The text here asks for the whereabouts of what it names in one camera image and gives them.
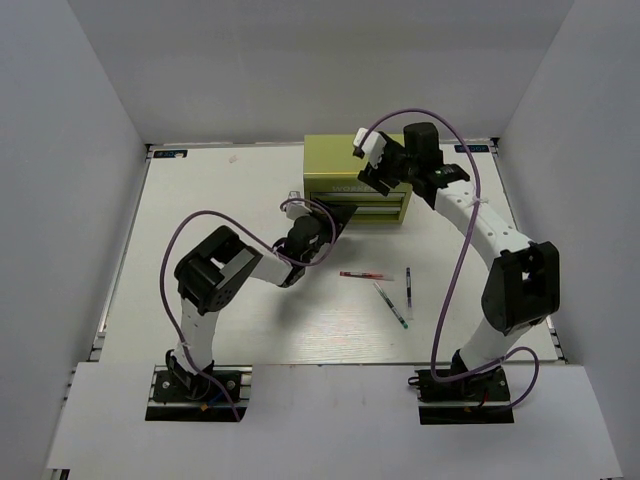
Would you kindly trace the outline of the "red pen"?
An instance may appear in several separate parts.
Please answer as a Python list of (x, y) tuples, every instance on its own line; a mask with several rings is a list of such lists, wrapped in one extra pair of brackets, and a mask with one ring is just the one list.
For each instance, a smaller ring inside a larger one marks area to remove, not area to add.
[(387, 276), (380, 273), (372, 272), (352, 272), (352, 271), (340, 271), (341, 277), (347, 278), (359, 278), (359, 279), (371, 279), (371, 280), (385, 280)]

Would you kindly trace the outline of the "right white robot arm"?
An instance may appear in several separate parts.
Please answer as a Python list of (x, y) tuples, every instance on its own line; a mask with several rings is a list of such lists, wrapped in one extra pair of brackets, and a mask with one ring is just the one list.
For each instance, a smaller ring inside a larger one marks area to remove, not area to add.
[(455, 352), (445, 378), (459, 396), (472, 399), (486, 389), (486, 371), (509, 358), (524, 334), (558, 310), (559, 252), (553, 243), (536, 243), (517, 231), (483, 201), (477, 171), (445, 163), (434, 124), (410, 124), (403, 136), (398, 143), (385, 133), (359, 129), (353, 154), (367, 164), (358, 178), (382, 195), (409, 185), (463, 234), (462, 249), (474, 249), (484, 261), (482, 319)]

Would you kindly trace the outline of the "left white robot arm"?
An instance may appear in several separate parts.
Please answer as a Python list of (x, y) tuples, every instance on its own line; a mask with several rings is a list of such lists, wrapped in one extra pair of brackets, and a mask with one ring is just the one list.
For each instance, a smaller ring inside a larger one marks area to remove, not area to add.
[(179, 341), (167, 352), (166, 366), (188, 398), (202, 398), (217, 381), (213, 376), (212, 350), (216, 324), (221, 310), (244, 283), (254, 278), (279, 288), (293, 286), (307, 269), (329, 256), (357, 211), (351, 204), (307, 200), (296, 192), (289, 194), (280, 209), (293, 224), (286, 236), (271, 245), (246, 227), (238, 226), (263, 251), (243, 242), (229, 227), (238, 222), (225, 214), (202, 210), (187, 218), (212, 215), (227, 222), (187, 253), (174, 270), (181, 319), (169, 317)]

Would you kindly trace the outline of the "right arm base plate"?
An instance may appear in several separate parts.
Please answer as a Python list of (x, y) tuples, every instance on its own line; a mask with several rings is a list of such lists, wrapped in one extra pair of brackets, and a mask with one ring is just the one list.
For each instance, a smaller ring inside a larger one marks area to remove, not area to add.
[(513, 424), (504, 369), (457, 382), (436, 382), (429, 370), (416, 370), (407, 384), (417, 394), (421, 425)]

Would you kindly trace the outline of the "green metal drawer chest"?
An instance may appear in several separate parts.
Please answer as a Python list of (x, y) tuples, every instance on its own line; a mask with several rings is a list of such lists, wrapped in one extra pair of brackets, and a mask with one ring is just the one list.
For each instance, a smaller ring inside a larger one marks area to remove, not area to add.
[(358, 179), (366, 160), (352, 155), (353, 135), (306, 135), (304, 138), (304, 197), (336, 205), (355, 205), (352, 218), (360, 224), (401, 224), (411, 187), (398, 185), (382, 195)]

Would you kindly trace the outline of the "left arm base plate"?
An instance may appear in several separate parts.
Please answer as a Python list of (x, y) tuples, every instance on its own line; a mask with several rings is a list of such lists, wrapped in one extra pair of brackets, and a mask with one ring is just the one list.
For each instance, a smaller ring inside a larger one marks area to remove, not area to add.
[(234, 423), (242, 420), (249, 406), (252, 368), (250, 366), (215, 367), (210, 375), (227, 390), (233, 403), (207, 379), (194, 393), (166, 366), (156, 365), (151, 378), (145, 420), (150, 422)]

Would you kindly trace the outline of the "purple pen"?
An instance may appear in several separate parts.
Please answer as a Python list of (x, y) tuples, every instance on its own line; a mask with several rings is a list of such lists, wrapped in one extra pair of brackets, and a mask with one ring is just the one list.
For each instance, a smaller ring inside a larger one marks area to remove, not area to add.
[(407, 308), (407, 317), (409, 320), (413, 320), (413, 301), (412, 301), (412, 275), (411, 268), (406, 267), (405, 269), (405, 284), (406, 284), (406, 308)]

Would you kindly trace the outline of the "green pen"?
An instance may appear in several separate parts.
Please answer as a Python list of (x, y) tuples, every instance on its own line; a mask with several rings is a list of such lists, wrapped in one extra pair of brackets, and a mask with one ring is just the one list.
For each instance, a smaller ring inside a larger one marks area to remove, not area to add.
[(403, 329), (407, 330), (409, 328), (407, 321), (404, 319), (404, 317), (402, 316), (398, 308), (395, 306), (395, 304), (392, 302), (388, 294), (384, 291), (384, 289), (379, 285), (378, 282), (374, 282), (373, 285), (377, 293), (379, 294), (379, 296), (383, 299), (383, 301), (385, 302), (389, 310), (392, 312), (392, 314), (396, 318), (396, 320), (400, 323)]

